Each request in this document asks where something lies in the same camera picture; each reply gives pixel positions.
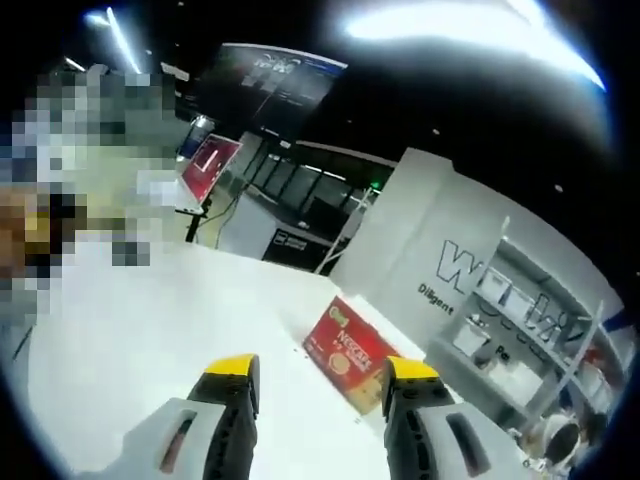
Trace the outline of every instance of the white wall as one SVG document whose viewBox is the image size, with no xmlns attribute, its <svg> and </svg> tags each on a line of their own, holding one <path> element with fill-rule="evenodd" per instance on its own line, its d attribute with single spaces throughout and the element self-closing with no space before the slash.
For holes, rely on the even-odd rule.
<svg viewBox="0 0 640 480">
<path fill-rule="evenodd" d="M 456 317 L 498 248 L 506 214 L 487 213 L 493 195 L 484 185 L 450 176 L 370 298 L 424 349 Z"/>
<path fill-rule="evenodd" d="M 604 318 L 622 308 L 604 276 L 557 230 L 507 197 L 455 173 L 449 160 L 414 149 L 402 157 L 331 278 L 349 294 L 361 294 L 426 348 L 429 338 L 455 316 L 443 305 L 455 310 L 470 293 L 482 269 L 471 272 L 469 265 L 490 259 L 507 217 L 509 241 L 558 279 L 589 313 L 596 313 L 601 299 Z M 448 265 L 448 273 L 442 271 L 441 257 L 455 263 Z M 421 283 L 434 290 L 440 305 L 418 291 Z"/>
<path fill-rule="evenodd" d="M 242 173 L 249 166 L 249 163 L 251 163 L 251 160 L 253 160 L 253 157 L 255 157 L 258 152 L 260 145 L 262 145 L 262 138 L 250 132 L 245 132 L 242 137 L 240 137 L 239 141 L 242 144 L 242 148 L 238 151 L 229 165 L 229 171 L 235 177 L 242 176 Z"/>
<path fill-rule="evenodd" d="M 407 149 L 358 234 L 331 272 L 347 294 L 370 297 L 403 251 L 434 202 L 440 187 L 454 175 L 452 163 L 437 155 Z"/>
</svg>

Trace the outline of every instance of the monitor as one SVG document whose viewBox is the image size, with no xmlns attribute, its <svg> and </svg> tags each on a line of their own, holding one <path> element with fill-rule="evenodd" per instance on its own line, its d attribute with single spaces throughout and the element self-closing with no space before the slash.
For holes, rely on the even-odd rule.
<svg viewBox="0 0 640 480">
<path fill-rule="evenodd" d="M 310 53 L 226 43 L 192 93 L 200 113 L 227 127 L 293 142 L 346 67 Z"/>
<path fill-rule="evenodd" d="M 178 155 L 191 159 L 200 148 L 200 145 L 202 145 L 202 142 L 204 142 L 204 139 L 207 138 L 207 135 L 213 132 L 214 128 L 214 123 L 205 117 L 193 119 L 189 133 L 178 148 Z"/>
</svg>

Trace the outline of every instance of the red sign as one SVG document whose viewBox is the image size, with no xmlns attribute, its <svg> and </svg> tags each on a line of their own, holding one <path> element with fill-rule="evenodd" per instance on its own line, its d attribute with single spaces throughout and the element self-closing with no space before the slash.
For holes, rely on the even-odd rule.
<svg viewBox="0 0 640 480">
<path fill-rule="evenodd" d="M 398 355 L 375 328 L 338 297 L 305 339 L 304 348 L 363 414 L 380 401 L 384 359 Z"/>
<path fill-rule="evenodd" d="M 182 178 L 198 202 L 207 197 L 220 174 L 242 144 L 228 138 L 209 134 L 200 145 Z"/>
</svg>

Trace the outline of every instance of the white table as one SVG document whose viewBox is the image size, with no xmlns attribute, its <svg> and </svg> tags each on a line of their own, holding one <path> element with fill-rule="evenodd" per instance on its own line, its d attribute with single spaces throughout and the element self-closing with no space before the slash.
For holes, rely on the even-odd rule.
<svg viewBox="0 0 640 480">
<path fill-rule="evenodd" d="M 337 292 L 328 279 L 193 244 L 156 245 L 151 258 L 112 267 L 109 245 L 77 244 L 34 329 L 31 407 L 73 471 L 114 461 L 124 434 L 185 397 L 214 359 L 255 352 L 251 478 L 389 478 L 379 435 L 299 346 Z"/>
</svg>

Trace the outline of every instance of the cardboard box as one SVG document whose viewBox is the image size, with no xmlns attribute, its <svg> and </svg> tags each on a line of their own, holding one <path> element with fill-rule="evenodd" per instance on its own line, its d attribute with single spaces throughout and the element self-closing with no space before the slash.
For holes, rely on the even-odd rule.
<svg viewBox="0 0 640 480">
<path fill-rule="evenodd" d="M 384 359 L 398 353 L 342 299 L 333 299 L 303 346 L 358 412 L 378 405 Z"/>
</svg>

